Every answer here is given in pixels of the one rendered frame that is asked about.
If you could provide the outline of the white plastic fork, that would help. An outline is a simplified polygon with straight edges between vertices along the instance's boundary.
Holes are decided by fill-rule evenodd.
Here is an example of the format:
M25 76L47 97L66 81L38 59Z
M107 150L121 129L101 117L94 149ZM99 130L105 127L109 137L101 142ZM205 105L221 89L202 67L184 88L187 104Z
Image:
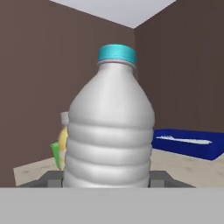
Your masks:
M211 144L212 143L212 141L205 140L205 139L189 139L189 138L179 138L174 136L156 136L154 138L160 139L160 140L189 143L189 144Z

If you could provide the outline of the white bottle with teal cap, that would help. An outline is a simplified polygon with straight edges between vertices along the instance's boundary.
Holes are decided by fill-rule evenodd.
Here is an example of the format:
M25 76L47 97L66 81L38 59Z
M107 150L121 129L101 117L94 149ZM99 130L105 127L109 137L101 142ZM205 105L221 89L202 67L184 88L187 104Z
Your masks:
M155 114L135 68L133 48L99 49L98 71L69 109L64 187L149 185Z

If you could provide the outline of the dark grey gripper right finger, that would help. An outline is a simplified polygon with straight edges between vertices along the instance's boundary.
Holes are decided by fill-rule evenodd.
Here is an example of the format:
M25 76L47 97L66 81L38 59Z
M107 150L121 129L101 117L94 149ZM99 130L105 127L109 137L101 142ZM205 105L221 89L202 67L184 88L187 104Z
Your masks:
M188 188L191 187L191 185L174 179L167 171L150 171L149 187Z

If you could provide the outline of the yellow bottle with white cap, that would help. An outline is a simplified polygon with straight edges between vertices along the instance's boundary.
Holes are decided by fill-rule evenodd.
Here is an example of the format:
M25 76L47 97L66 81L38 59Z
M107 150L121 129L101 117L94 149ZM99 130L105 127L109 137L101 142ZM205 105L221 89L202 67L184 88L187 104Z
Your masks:
M69 117L67 112L62 112L60 114L61 118L61 125L62 125L62 130L59 133L58 137L58 145L59 145L59 151L66 151L67 150L67 127L69 124Z

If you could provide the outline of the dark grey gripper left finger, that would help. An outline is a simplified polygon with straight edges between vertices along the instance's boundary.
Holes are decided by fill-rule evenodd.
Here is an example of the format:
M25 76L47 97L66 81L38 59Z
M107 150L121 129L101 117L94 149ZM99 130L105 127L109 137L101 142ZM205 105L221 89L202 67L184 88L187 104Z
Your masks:
M41 178L29 183L22 184L21 187L62 187L63 171L47 171Z

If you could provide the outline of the green carton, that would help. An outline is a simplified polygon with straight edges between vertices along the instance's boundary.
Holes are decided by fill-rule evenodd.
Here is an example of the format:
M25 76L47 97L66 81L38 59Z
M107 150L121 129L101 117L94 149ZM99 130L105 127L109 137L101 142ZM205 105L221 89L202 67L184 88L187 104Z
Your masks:
M52 155L54 157L55 164L63 171L65 167L65 155L66 151L61 150L57 142L51 144Z

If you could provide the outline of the blue tray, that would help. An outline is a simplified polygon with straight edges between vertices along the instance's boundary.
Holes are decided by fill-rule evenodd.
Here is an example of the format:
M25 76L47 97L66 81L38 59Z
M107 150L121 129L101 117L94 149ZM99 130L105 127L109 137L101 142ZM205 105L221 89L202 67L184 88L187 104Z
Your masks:
M155 139L159 136L173 136L189 139L205 139L212 141L210 144L182 143ZM224 133L196 131L186 129L155 129L152 146L154 149L169 151L180 155L215 160L224 153Z

